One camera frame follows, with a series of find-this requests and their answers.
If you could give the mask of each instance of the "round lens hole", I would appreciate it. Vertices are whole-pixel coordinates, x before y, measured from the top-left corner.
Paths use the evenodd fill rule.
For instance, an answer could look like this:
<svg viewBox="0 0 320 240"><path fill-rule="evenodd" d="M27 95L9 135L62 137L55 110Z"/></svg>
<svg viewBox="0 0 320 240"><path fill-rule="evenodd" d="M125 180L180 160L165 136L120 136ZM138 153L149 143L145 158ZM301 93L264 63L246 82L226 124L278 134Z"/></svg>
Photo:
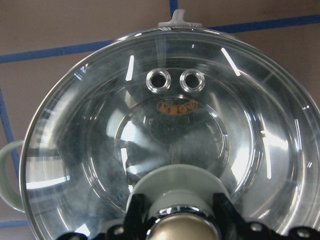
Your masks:
<svg viewBox="0 0 320 240"><path fill-rule="evenodd" d="M156 88L161 88L166 84L166 79L160 73L156 73L151 77L151 84Z"/></svg>
<svg viewBox="0 0 320 240"><path fill-rule="evenodd" d="M195 74L189 74L185 77L185 84L192 89L195 89L199 85L199 79Z"/></svg>

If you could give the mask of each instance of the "white plastic tab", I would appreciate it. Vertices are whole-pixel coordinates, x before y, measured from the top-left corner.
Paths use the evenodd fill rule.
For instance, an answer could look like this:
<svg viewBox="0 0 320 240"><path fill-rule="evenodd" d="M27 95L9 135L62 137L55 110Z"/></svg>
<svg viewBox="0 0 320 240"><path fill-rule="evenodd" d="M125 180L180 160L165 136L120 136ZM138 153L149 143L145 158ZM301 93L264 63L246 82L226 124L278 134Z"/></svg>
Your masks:
<svg viewBox="0 0 320 240"><path fill-rule="evenodd" d="M150 208L148 217L171 206L192 206L213 214L212 194L229 194L223 183L211 172L188 164L159 167L141 178L128 198L126 209L134 194L144 194Z"/></svg>
<svg viewBox="0 0 320 240"><path fill-rule="evenodd" d="M172 19L167 22L159 22L158 27L195 27L201 28L201 23L184 21L185 10L177 9L173 12Z"/></svg>

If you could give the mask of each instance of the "orange label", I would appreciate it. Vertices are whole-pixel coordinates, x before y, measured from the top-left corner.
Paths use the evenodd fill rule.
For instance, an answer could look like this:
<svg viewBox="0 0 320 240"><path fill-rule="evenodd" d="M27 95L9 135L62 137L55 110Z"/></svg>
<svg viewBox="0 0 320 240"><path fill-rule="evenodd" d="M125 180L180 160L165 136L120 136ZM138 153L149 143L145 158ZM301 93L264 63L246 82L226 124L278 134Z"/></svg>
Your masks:
<svg viewBox="0 0 320 240"><path fill-rule="evenodd" d="M164 101L160 101L157 103L156 109L162 114L180 116L193 113L198 109L198 103L195 101L189 101L181 105L172 105Z"/></svg>

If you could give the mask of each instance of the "white handle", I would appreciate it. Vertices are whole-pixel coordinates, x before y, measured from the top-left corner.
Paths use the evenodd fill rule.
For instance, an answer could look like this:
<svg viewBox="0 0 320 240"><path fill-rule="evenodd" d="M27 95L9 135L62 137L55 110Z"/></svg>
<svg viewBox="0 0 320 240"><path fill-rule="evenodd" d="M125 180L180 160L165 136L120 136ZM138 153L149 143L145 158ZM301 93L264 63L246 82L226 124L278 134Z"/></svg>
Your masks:
<svg viewBox="0 0 320 240"><path fill-rule="evenodd" d="M176 9L173 12L172 19L167 22L159 22L158 27L195 27L202 28L201 23L184 21L185 10Z"/></svg>
<svg viewBox="0 0 320 240"><path fill-rule="evenodd" d="M6 174L6 160L8 155L16 148L22 146L23 139L10 142L0 150L0 197L12 208L25 212L22 198L12 190Z"/></svg>

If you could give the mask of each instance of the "chrome fitting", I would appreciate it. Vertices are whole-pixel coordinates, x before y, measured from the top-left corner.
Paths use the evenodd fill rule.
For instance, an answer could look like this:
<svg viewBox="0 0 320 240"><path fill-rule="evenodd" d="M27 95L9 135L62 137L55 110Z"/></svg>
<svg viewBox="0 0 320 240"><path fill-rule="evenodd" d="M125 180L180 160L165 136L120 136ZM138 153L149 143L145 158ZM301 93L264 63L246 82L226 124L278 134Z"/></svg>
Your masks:
<svg viewBox="0 0 320 240"><path fill-rule="evenodd" d="M146 240L220 240L215 218L193 206L178 205L159 210L147 222Z"/></svg>
<svg viewBox="0 0 320 240"><path fill-rule="evenodd" d="M187 93L198 93L205 87L205 76L197 69L189 68L180 76L180 85Z"/></svg>
<svg viewBox="0 0 320 240"><path fill-rule="evenodd" d="M161 93L170 88L171 76L167 70L155 68L148 72L145 83L152 93Z"/></svg>

